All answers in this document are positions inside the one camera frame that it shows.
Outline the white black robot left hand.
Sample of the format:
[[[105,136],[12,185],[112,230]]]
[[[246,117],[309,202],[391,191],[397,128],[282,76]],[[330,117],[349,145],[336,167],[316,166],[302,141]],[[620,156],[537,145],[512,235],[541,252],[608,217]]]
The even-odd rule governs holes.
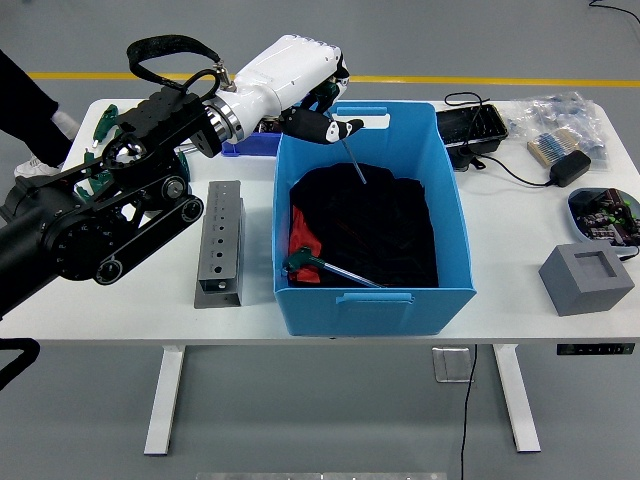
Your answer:
[[[284,35],[235,76],[236,90],[221,93],[235,117],[231,141],[249,136],[265,118],[283,134],[332,144],[364,128],[361,119],[326,115],[346,90],[350,74],[339,47],[298,35]]]

